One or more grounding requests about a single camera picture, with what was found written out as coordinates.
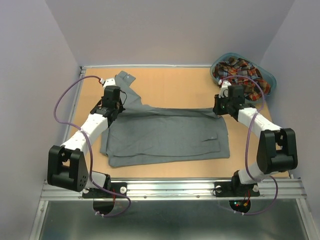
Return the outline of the grey long sleeve shirt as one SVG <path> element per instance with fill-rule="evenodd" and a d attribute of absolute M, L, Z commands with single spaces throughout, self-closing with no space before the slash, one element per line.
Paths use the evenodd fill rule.
<path fill-rule="evenodd" d="M 125 71 L 115 83 L 124 112 L 101 134 L 100 153 L 113 168 L 230 157 L 225 120 L 211 108 L 160 108 L 142 104 Z"/>

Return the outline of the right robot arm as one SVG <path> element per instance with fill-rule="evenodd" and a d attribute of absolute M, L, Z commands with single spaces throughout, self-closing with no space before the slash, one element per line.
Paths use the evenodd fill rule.
<path fill-rule="evenodd" d="M 214 97 L 213 112 L 230 115 L 258 137 L 256 161 L 236 171 L 231 180 L 214 185 L 216 197 L 259 196 L 258 183 L 277 173 L 298 166 L 296 134 L 291 128 L 282 128 L 265 118 L 254 105 L 245 102 L 244 88 L 223 81 L 219 94 Z"/>

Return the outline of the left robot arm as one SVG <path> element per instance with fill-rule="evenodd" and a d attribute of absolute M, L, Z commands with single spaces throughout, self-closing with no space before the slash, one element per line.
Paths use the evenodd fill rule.
<path fill-rule="evenodd" d="M 51 186 L 81 192 L 94 189 L 100 197 L 111 193 L 111 177 L 93 171 L 92 145 L 124 111 L 121 88 L 104 87 L 104 93 L 90 111 L 84 124 L 62 145 L 48 152 L 47 182 Z"/>

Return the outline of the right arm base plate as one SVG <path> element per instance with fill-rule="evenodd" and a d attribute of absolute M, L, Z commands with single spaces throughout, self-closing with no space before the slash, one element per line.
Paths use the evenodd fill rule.
<path fill-rule="evenodd" d="M 231 180 L 216 181 L 214 183 L 214 196 L 218 198 L 244 198 L 259 197 L 260 192 L 254 191 L 254 184 L 233 184 Z"/>

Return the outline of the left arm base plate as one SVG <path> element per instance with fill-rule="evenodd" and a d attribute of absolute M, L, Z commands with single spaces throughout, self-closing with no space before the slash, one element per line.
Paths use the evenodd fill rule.
<path fill-rule="evenodd" d="M 116 194 L 127 194 L 127 183 L 126 182 L 111 182 L 105 185 L 107 190 Z M 82 191 L 82 198 L 84 199 L 114 199 L 117 196 L 107 193 L 98 188 L 89 188 L 88 190 Z"/>

